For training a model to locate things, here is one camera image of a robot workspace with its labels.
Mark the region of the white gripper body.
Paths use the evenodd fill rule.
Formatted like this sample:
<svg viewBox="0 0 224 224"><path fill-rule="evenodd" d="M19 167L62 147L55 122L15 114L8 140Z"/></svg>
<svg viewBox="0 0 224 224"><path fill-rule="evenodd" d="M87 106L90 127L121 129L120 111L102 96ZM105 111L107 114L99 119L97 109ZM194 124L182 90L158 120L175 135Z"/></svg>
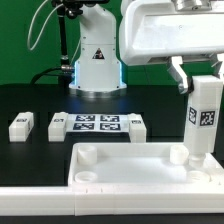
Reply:
<svg viewBox="0 0 224 224"><path fill-rule="evenodd" d="M172 56L224 53L224 1L207 9L179 10L173 0L134 0L122 5L120 57L127 65L160 63Z"/></svg>

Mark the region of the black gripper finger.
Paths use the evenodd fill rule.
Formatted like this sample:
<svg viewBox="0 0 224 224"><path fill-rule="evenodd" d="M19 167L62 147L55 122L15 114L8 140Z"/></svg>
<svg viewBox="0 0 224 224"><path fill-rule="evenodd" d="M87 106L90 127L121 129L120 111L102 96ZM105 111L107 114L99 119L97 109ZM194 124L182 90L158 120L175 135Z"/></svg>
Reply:
<svg viewBox="0 0 224 224"><path fill-rule="evenodd" d="M224 53L212 54L210 60L214 75L220 80L224 80Z"/></svg>
<svg viewBox="0 0 224 224"><path fill-rule="evenodd" d="M188 77L182 69L183 59L181 56L172 56L167 62L167 71L178 84L180 94L189 94L194 90L193 79Z"/></svg>

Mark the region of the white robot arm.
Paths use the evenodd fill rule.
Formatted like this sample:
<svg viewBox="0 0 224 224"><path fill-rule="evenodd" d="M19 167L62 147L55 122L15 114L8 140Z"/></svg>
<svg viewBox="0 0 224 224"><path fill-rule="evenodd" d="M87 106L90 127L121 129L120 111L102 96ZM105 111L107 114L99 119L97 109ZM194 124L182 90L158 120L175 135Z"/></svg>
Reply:
<svg viewBox="0 0 224 224"><path fill-rule="evenodd" d="M80 16L81 55L70 86L87 95L126 88L121 65L162 64L192 90L184 62L212 61L224 75L224 0L122 0L122 21L98 3L85 3Z"/></svg>

